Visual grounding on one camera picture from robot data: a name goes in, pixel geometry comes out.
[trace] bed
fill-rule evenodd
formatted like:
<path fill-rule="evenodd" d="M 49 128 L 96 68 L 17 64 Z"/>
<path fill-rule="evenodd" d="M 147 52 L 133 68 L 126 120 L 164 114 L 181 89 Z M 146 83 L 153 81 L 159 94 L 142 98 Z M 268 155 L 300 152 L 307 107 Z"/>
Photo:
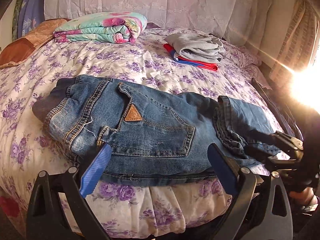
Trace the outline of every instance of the bed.
<path fill-rule="evenodd" d="M 208 33 L 164 26 L 146 29 L 134 44 L 50 41 L 23 64 L 0 70 L 0 204 L 7 208 L 6 214 L 22 234 L 38 173 L 62 173 L 71 166 L 63 149 L 44 133 L 31 110 L 59 78 L 108 76 L 172 94 L 190 91 L 213 99 L 227 95 L 262 107 L 274 130 L 282 131 L 250 85 L 252 77 L 261 76 L 255 55 L 244 46 L 224 41 L 226 52 L 218 71 L 179 64 L 163 48 L 164 38 L 176 32 Z M 262 165 L 252 170 L 267 174 Z M 71 228 L 80 233 L 65 196 L 60 198 Z M 86 200 L 111 237 L 146 238 L 181 233 L 185 228 L 207 223 L 226 211 L 231 196 L 217 178 L 167 187 L 131 187 L 100 181 Z"/>

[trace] leather patch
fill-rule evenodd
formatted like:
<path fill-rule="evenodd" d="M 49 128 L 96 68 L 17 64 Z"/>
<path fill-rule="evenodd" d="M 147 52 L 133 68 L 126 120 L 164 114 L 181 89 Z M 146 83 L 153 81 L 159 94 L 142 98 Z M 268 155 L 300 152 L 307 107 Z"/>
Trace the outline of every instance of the leather patch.
<path fill-rule="evenodd" d="M 129 111 L 124 119 L 125 121 L 142 121 L 142 116 L 134 104 L 131 104 Z"/>

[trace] brown pillow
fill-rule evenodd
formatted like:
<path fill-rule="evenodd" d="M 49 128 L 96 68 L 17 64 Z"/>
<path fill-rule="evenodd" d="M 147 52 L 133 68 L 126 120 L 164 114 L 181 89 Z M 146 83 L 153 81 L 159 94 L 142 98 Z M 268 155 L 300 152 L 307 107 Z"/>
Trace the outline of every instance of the brown pillow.
<path fill-rule="evenodd" d="M 27 35 L 9 44 L 0 53 L 0 69 L 17 66 L 44 44 L 54 38 L 53 31 L 60 25 L 70 21 L 69 19 L 51 19 L 40 25 Z"/>

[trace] lens flare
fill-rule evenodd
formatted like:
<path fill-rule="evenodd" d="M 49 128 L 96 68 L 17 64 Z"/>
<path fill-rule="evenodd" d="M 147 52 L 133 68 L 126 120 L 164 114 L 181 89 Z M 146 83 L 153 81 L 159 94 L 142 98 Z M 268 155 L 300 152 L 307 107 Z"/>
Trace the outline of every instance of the lens flare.
<path fill-rule="evenodd" d="M 320 66 L 314 64 L 302 72 L 286 68 L 293 73 L 292 97 L 320 113 Z"/>

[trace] back pocket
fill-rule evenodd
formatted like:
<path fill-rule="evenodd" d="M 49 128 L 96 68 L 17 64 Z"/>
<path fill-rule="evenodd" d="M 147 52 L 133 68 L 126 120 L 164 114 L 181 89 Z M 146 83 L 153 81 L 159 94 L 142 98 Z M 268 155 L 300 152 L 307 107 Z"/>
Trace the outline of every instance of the back pocket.
<path fill-rule="evenodd" d="M 189 152 L 195 128 L 169 106 L 119 83 L 127 106 L 118 127 L 103 127 L 98 144 L 108 143 L 112 154 L 139 157 L 180 157 Z"/>

